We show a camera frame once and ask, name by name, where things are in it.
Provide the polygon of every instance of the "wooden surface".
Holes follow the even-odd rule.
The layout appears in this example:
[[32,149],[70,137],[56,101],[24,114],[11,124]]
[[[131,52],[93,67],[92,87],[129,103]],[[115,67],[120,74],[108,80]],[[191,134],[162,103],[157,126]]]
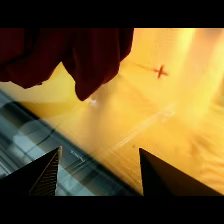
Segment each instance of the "wooden surface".
[[139,192],[144,148],[224,193],[223,72],[223,29],[135,29],[117,77],[85,102],[61,64],[42,86],[0,87]]

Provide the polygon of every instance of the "red plus sign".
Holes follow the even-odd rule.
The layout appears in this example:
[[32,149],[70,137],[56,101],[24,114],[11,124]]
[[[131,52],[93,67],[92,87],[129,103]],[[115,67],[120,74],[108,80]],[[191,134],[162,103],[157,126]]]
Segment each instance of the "red plus sign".
[[166,75],[166,76],[168,76],[168,74],[167,74],[166,72],[163,71],[163,68],[164,68],[164,65],[162,65],[162,66],[160,67],[159,70],[154,69],[154,72],[158,72],[158,79],[160,78],[161,75]]

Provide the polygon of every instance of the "dark red fabric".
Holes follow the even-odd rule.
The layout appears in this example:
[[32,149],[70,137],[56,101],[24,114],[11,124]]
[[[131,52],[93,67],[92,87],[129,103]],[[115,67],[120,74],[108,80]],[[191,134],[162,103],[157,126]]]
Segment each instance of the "dark red fabric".
[[0,81],[23,88],[50,78],[62,62],[85,100],[118,72],[133,28],[0,28]]

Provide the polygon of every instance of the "red cloth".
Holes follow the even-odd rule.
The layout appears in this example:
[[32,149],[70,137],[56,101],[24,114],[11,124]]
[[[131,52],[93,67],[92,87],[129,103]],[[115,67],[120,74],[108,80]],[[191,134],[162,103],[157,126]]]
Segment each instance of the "red cloth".
[[62,62],[85,100],[118,72],[133,28],[0,28],[0,81],[23,88],[50,78]]

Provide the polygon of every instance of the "red cross mark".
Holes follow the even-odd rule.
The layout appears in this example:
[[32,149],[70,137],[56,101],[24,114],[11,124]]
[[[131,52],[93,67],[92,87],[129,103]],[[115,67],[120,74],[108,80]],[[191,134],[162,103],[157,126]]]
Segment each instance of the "red cross mark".
[[168,74],[167,74],[166,72],[163,71],[163,68],[164,68],[164,65],[162,65],[162,66],[160,67],[159,70],[157,70],[157,69],[154,69],[154,70],[153,70],[154,72],[158,72],[158,79],[160,78],[161,75],[166,75],[166,76],[168,76]]

